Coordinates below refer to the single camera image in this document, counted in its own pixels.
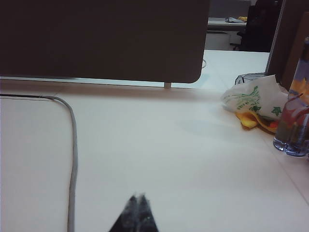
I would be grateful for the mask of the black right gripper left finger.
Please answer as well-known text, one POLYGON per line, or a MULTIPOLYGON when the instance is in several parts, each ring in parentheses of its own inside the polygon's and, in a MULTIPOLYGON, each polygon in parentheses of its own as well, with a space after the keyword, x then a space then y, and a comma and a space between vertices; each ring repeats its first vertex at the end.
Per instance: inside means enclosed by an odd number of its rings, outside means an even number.
POLYGON ((110 228, 110 232, 141 232, 142 195, 132 195, 110 228))

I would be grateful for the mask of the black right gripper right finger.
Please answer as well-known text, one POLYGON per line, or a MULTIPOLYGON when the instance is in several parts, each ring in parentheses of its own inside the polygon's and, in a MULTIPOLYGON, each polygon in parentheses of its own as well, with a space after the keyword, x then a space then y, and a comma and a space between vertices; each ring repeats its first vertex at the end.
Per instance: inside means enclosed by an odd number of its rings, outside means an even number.
POLYGON ((138 219, 139 232, 158 232, 150 203, 144 194, 138 200, 138 219))

